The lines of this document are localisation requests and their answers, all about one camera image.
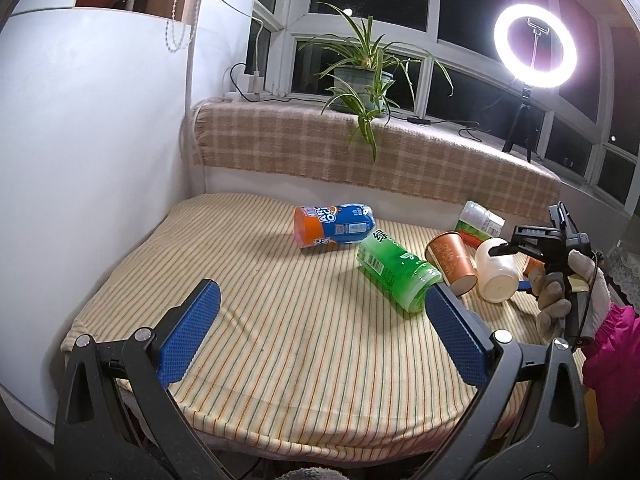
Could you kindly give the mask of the pink sleeve forearm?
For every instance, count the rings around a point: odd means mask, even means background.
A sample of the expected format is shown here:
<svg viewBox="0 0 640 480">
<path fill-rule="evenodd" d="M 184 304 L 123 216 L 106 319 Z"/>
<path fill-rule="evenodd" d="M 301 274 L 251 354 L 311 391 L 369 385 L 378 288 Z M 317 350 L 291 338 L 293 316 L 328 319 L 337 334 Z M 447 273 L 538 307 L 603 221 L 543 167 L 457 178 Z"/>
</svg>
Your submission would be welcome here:
<svg viewBox="0 0 640 480">
<path fill-rule="evenodd" d="M 610 302 L 584 353 L 584 383 L 596 394 L 600 426 L 609 444 L 639 402 L 639 318 L 634 309 Z"/>
</svg>

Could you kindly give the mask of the gloved right hand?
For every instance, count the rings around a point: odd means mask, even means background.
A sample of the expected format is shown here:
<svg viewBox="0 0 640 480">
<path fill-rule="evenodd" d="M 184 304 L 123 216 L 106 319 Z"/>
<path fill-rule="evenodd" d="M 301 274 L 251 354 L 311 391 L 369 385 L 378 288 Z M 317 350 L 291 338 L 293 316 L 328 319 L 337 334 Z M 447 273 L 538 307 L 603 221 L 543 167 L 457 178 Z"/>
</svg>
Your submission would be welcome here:
<svg viewBox="0 0 640 480">
<path fill-rule="evenodd" d="M 592 329 L 596 332 L 612 306 L 603 272 L 590 257 L 577 250 L 572 250 L 568 255 L 568 265 L 575 274 L 591 285 L 589 307 L 592 312 Z M 562 335 L 561 321 L 570 313 L 570 300 L 564 297 L 563 274 L 546 273 L 544 266 L 534 266 L 528 277 L 539 309 L 536 317 L 538 334 L 545 342 L 550 342 Z"/>
</svg>

